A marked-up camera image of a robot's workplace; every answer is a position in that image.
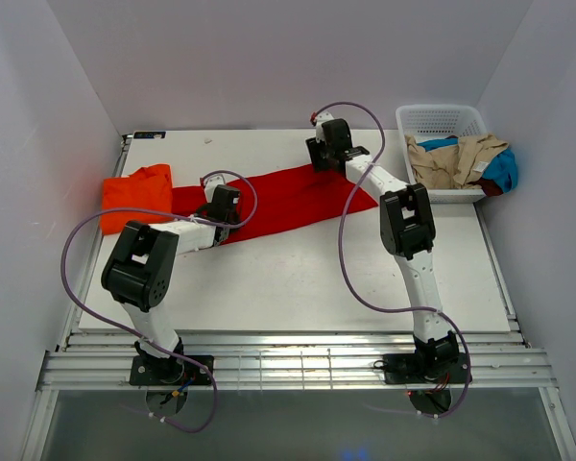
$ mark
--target wall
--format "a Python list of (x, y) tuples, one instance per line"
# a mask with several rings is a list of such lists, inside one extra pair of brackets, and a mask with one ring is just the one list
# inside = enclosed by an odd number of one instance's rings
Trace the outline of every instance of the wall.
[(0, 460), (17, 458), (64, 324), (61, 245), (97, 207), (119, 141), (45, 1), (0, 0)]
[[(475, 105), (532, 0), (48, 0), (120, 133)], [(371, 125), (366, 116), (355, 127)]]
[(515, 192), (484, 205), (493, 245), (576, 438), (576, 0), (535, 0), (479, 109), (520, 171)]

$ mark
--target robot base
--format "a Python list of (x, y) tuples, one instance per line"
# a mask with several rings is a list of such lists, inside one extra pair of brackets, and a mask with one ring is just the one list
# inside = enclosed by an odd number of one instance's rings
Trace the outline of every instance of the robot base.
[[(437, 379), (441, 376), (425, 376), (420, 369), (413, 353), (386, 353), (382, 355), (384, 365), (380, 367), (384, 371), (386, 384), (423, 384), (427, 379)], [(442, 375), (449, 373), (448, 384), (463, 384), (468, 378), (468, 358), (464, 353), (459, 353), (456, 363), (448, 365)]]
[[(197, 362), (205, 365), (211, 373), (213, 373), (213, 355), (187, 355), (188, 358), (196, 360)], [(131, 377), (129, 380), (130, 386), (167, 386), (175, 385), (180, 386), (183, 383), (194, 379), (191, 386), (209, 386), (211, 385), (211, 379), (205, 373), (202, 373), (202, 369), (195, 367), (194, 365), (183, 362), (183, 376), (176, 382), (167, 383), (157, 377), (155, 377), (149, 370), (149, 367), (145, 366), (143, 358), (136, 356), (132, 360), (131, 367)]]

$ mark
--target white plastic basket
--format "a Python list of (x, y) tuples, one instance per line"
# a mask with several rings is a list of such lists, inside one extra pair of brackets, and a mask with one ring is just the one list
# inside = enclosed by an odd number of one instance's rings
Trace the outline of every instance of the white plastic basket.
[[(452, 104), (401, 106), (396, 110), (396, 124), (411, 184), (416, 183), (416, 180), (407, 152), (406, 135), (413, 136), (417, 142), (423, 142), (452, 135), (460, 137), (487, 133), (478, 110)], [(486, 197), (481, 189), (429, 189), (428, 192), (431, 203), (437, 204), (468, 204)]]

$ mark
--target folded orange cloth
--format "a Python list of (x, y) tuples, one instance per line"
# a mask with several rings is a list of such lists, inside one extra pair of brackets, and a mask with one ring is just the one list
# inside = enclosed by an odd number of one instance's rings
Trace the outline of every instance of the folded orange cloth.
[[(103, 181), (103, 209), (120, 206), (171, 212), (173, 205), (171, 167), (165, 164), (139, 168), (127, 178), (108, 178)], [(104, 214), (100, 229), (104, 235), (121, 232), (131, 220), (143, 223), (163, 223), (169, 218), (147, 213), (119, 212)]]

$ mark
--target cable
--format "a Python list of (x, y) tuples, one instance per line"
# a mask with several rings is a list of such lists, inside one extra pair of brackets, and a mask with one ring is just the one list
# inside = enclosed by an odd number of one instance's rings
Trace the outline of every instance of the cable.
[(77, 235), (77, 232), (79, 232), (81, 230), (81, 228), (83, 226), (85, 226), (87, 223), (89, 223), (90, 221), (92, 221), (92, 220), (94, 220), (94, 219), (96, 219), (96, 218), (98, 218), (104, 214), (119, 213), (119, 212), (124, 212), (124, 211), (143, 212), (143, 213), (147, 213), (147, 214), (154, 214), (156, 216), (163, 216), (166, 218), (177, 219), (180, 221), (192, 221), (192, 222), (204, 224), (207, 226), (215, 226), (217, 228), (238, 229), (238, 228), (241, 228), (242, 226), (245, 226), (246, 224), (248, 224), (250, 222), (250, 220), (252, 219), (253, 215), (256, 213), (256, 210), (258, 208), (258, 195), (256, 194), (256, 191), (255, 191), (252, 183), (250, 181), (248, 181), (247, 178), (244, 178), (243, 176), (241, 176), (237, 173), (234, 173), (232, 171), (229, 171), (229, 170), (212, 171), (211, 173), (208, 173), (205, 176), (203, 176), (201, 178), (201, 181), (204, 181), (205, 179), (207, 179), (210, 176), (218, 175), (218, 174), (227, 174), (227, 175), (232, 175), (236, 178), (239, 178), (245, 184), (247, 184), (250, 187), (250, 189), (252, 190), (252, 193), (253, 193), (252, 212), (250, 213), (250, 215), (246, 219), (243, 220), (243, 222), (241, 222), (239, 224), (213, 223), (213, 222), (208, 221), (206, 219), (200, 219), (200, 218), (196, 218), (194, 216), (185, 217), (185, 216), (179, 216), (178, 214), (164, 213), (162, 211), (154, 211), (154, 210), (150, 210), (150, 209), (136, 208), (136, 207), (125, 207), (124, 206), (124, 207), (119, 207), (119, 208), (105, 209), (105, 210), (98, 211), (96, 213), (91, 214), (90, 216), (83, 219), (83, 221), (81, 221), (77, 226), (75, 226), (75, 228), (68, 234), (68, 237), (66, 238), (66, 241), (64, 242), (64, 248), (62, 249), (61, 258), (60, 258), (61, 284), (64, 287), (64, 291), (66, 291), (66, 295), (68, 295), (68, 298), (70, 298), (72, 300), (72, 302), (75, 303), (75, 305), (77, 305), (83, 312), (85, 312), (85, 313), (91, 315), (92, 317), (94, 317), (95, 319), (100, 320), (102, 322), (105, 322), (106, 324), (109, 324), (113, 327), (123, 329), (124, 331), (136, 336), (141, 341), (147, 342), (150, 346), (152, 346), (157, 351), (166, 353), (167, 355), (175, 357), (179, 360), (183, 360), (184, 362), (190, 363), (190, 364), (194, 365), (195, 367), (203, 369), (204, 372), (209, 376), (209, 378), (211, 379), (211, 385), (213, 386), (213, 406), (211, 407), (211, 411), (209, 412), (209, 416), (204, 421), (204, 423), (202, 423), (198, 427), (191, 428), (191, 427), (185, 427), (183, 425), (180, 425), (179, 423), (172, 422), (169, 419), (161, 419), (162, 422), (168, 423), (169, 425), (172, 425), (173, 427), (176, 427), (177, 429), (182, 430), (183, 432), (190, 433), (190, 434), (194, 434), (194, 433), (201, 432), (202, 430), (204, 430), (208, 425), (211, 424), (211, 421), (213, 421), (213, 417), (215, 416), (215, 413), (216, 413), (216, 410), (218, 407), (218, 384), (217, 384), (213, 374), (209, 371), (209, 369), (204, 364), (202, 364), (202, 363), (200, 363), (200, 362), (198, 362), (192, 358), (186, 357), (185, 355), (181, 355), (180, 353), (168, 351), (168, 350), (162, 348), (161, 346), (155, 344), (154, 342), (149, 341), (147, 338), (145, 338), (143, 336), (142, 333), (140, 333), (136, 329), (130, 328), (124, 324), (120, 324), (119, 322), (111, 320), (111, 319), (99, 314), (98, 312), (90, 309), (89, 307), (87, 307), (87, 305), (85, 305), (84, 302), (82, 302), (79, 298), (77, 298), (77, 295), (72, 290), (72, 288), (68, 282), (68, 276), (66, 274), (66, 260), (68, 259), (68, 250), (70, 249), (72, 241), (75, 238), (75, 235)]
[[(424, 416), (429, 417), (429, 418), (445, 418), (447, 416), (450, 416), (452, 413), (454, 413), (456, 411), (456, 409), (463, 403), (463, 400), (465, 400), (465, 397), (468, 394), (469, 377), (471, 376), (471, 360), (469, 357), (468, 343), (466, 342), (466, 340), (463, 336), (463, 333), (459, 330), (457, 325), (450, 319), (450, 317), (448, 317), (446, 314), (439, 311), (438, 309), (435, 309), (433, 307), (427, 307), (427, 306), (402, 307), (402, 308), (398, 308), (398, 309), (387, 309), (387, 308), (383, 308), (383, 307), (378, 307), (376, 305), (369, 303), (365, 299), (363, 299), (354, 289), (354, 286), (352, 285), (352, 282), (350, 281), (349, 276), (348, 276), (348, 270), (346, 269), (346, 261), (344, 258), (344, 225), (346, 224), (346, 216), (348, 216), (348, 209), (352, 203), (352, 199), (354, 198), (354, 195), (356, 195), (356, 192), (360, 188), (361, 184), (363, 183), (363, 181), (365, 180), (367, 175), (370, 174), (371, 170), (375, 166), (375, 163), (379, 160), (380, 157), (382, 157), (382, 154), (384, 153), (384, 148), (386, 147), (386, 135), (384, 134), (384, 129), (382, 128), (382, 124), (380, 123), (379, 119), (375, 116), (375, 114), (372, 111), (370, 111), (369, 109), (367, 109), (365, 106), (363, 106), (361, 104), (352, 103), (350, 101), (338, 101), (335, 103), (327, 104), (326, 106), (323, 106), (321, 109), (314, 112), (314, 114), (312, 114), (312, 118), (315, 118), (316, 114), (321, 113), (324, 110), (334, 108), (336, 106), (352, 106), (354, 108), (358, 108), (358, 109), (366, 112), (372, 118), (373, 122), (375, 122), (375, 125), (376, 125), (377, 129), (379, 129), (380, 136), (382, 138), (382, 146), (380, 147), (379, 152), (375, 155), (375, 157), (373, 157), (372, 163), (365, 169), (365, 171), (363, 172), (363, 175), (360, 177), (360, 179), (356, 182), (356, 184), (354, 185), (354, 187), (350, 191), (348, 198), (346, 199), (346, 204), (344, 205), (344, 210), (342, 211), (342, 216), (341, 216), (340, 221), (339, 221), (339, 234), (337, 237), (337, 245), (339, 248), (339, 265), (340, 265), (341, 270), (342, 270), (342, 276), (344, 278), (344, 282), (348, 286), (348, 290), (352, 294), (352, 296), (360, 304), (362, 304), (365, 307), (368, 307), (371, 310), (374, 310), (376, 312), (391, 313), (391, 314), (398, 314), (398, 313), (404, 313), (404, 312), (418, 312), (418, 311), (433, 312), (433, 313), (437, 313), (440, 317), (442, 317), (444, 320), (446, 320), (454, 328), (457, 335), (459, 336), (459, 339), (461, 340), (461, 344), (463, 345), (463, 349), (464, 349), (466, 357), (467, 357), (466, 362), (467, 362), (467, 366), (468, 366), (467, 367), (468, 377), (466, 378), (465, 386), (463, 387), (463, 391), (461, 392), (461, 395), (459, 396), (459, 399), (457, 400), (457, 402), (454, 405), (452, 405), (452, 407), (449, 408), (448, 411), (442, 413), (441, 415), (429, 415), (429, 414), (424, 413)], [(372, 409), (376, 409), (378, 411), (398, 412), (398, 410), (383, 410), (380, 408), (372, 408)]]

